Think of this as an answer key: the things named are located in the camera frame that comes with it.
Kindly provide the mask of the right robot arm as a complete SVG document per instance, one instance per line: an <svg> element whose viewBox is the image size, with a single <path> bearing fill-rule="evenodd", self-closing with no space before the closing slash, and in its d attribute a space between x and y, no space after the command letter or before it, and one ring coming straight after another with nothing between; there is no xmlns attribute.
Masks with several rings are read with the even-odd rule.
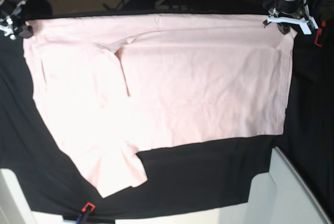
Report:
<svg viewBox="0 0 334 224"><path fill-rule="evenodd" d="M1 32L11 40L33 36L33 29L26 24L30 15L28 0L1 0Z"/></svg>

